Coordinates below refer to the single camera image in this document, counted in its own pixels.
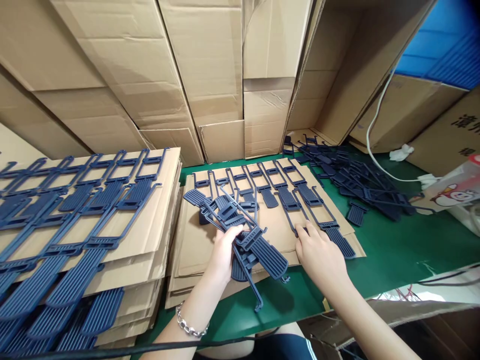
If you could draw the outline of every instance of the chain bracelet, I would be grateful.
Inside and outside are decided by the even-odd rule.
[[[176,322],[178,323],[178,326],[180,326],[180,328],[183,329],[188,335],[196,338],[201,338],[203,335],[207,333],[210,323],[206,325],[205,330],[203,330],[202,332],[195,331],[193,327],[188,327],[187,322],[184,319],[182,319],[182,315],[180,313],[180,311],[182,310],[183,304],[184,304],[184,301],[182,301],[180,305],[176,307]]]

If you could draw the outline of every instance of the hand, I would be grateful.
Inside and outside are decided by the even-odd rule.
[[[306,222],[308,233],[300,224],[295,224],[298,240],[296,254],[305,272],[330,300],[340,290],[351,290],[353,284],[347,273],[345,259],[339,247],[329,236],[318,232],[310,221]]]
[[[232,226],[225,233],[216,231],[213,251],[210,255],[206,274],[215,277],[216,280],[228,283],[232,273],[232,242],[240,234],[243,225]]]

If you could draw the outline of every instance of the person's right hand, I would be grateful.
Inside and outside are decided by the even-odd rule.
[[[327,298],[353,287],[347,273],[345,259],[339,247],[323,232],[318,232],[310,221],[308,233],[295,224],[298,233],[296,254],[306,273]]]

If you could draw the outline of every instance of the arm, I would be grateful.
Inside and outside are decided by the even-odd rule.
[[[242,231],[243,226],[231,227],[223,234],[217,231],[215,245],[208,262],[208,266],[200,281],[195,285],[187,300],[181,307],[181,317],[190,328],[202,332],[210,321],[217,304],[220,301],[225,287],[230,281],[232,272],[232,242]],[[177,315],[155,339],[154,343],[172,343],[197,341],[198,338],[189,336],[180,328]],[[157,359],[192,359],[196,347],[164,350],[162,352],[149,352],[141,357],[141,360]]]
[[[346,323],[370,360],[420,359],[368,305],[347,273],[344,257],[328,235],[307,221],[299,224],[296,253],[308,276]]]

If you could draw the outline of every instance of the person's left hand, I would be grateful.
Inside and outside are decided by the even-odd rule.
[[[225,283],[230,281],[232,273],[232,242],[243,228],[243,225],[233,226],[225,233],[217,229],[206,273],[211,274],[219,281],[224,281]]]

